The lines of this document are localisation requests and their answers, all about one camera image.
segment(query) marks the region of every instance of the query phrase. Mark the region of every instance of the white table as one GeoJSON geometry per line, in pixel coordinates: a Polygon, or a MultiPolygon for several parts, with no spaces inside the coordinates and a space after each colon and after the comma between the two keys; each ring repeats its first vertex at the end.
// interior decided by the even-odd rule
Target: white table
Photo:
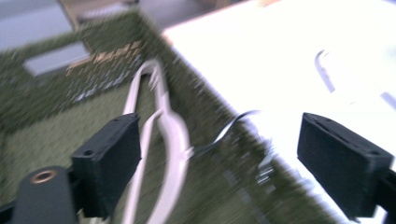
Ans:
{"type": "Polygon", "coordinates": [[[247,1],[164,34],[235,112],[263,110],[260,129],[295,161],[303,112],[334,119],[396,155],[396,110],[380,97],[396,96],[395,21],[396,6],[380,0],[247,1]],[[322,49],[332,55],[334,92],[314,66],[322,49]]]}

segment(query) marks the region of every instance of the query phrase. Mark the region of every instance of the metal grommet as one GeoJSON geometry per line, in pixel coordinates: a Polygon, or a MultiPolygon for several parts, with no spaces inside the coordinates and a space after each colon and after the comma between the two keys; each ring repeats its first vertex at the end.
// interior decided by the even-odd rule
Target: metal grommet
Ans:
{"type": "Polygon", "coordinates": [[[58,173],[54,170],[43,171],[43,172],[40,172],[40,173],[34,175],[32,177],[32,179],[30,179],[30,182],[32,182],[32,184],[41,184],[41,183],[51,180],[57,174],[58,173]]]}

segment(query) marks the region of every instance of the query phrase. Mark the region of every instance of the round hole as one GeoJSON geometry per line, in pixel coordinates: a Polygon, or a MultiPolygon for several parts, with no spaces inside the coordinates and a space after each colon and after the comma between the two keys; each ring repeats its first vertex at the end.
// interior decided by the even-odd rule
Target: round hole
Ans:
{"type": "Polygon", "coordinates": [[[375,155],[375,156],[378,156],[378,155],[379,155],[379,152],[377,152],[377,151],[370,151],[370,154],[375,155]]]}
{"type": "Polygon", "coordinates": [[[92,150],[84,151],[84,156],[91,156],[93,154],[92,150]]]}
{"type": "Polygon", "coordinates": [[[41,173],[34,175],[31,179],[31,182],[34,184],[44,183],[51,180],[53,177],[56,176],[56,174],[57,173],[54,170],[43,171],[41,173]]]}

